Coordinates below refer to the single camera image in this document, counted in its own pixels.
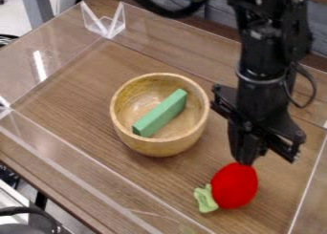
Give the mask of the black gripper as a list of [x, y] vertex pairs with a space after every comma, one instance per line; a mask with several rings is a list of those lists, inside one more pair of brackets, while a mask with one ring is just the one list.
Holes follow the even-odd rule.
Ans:
[[237, 107], [238, 90], [215, 84], [211, 109], [227, 119], [227, 134], [231, 156], [246, 165], [253, 165], [259, 157], [274, 151], [293, 163], [306, 143], [308, 135], [293, 120], [286, 109], [265, 119], [247, 115]]

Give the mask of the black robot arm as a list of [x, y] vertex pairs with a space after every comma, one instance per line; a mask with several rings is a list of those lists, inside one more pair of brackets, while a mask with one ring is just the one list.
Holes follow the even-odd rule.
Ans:
[[289, 106], [295, 79], [313, 46], [309, 0], [226, 0], [234, 8], [242, 39], [238, 86], [215, 85], [213, 110], [227, 119], [231, 155], [246, 165], [274, 151], [294, 162], [308, 135]]

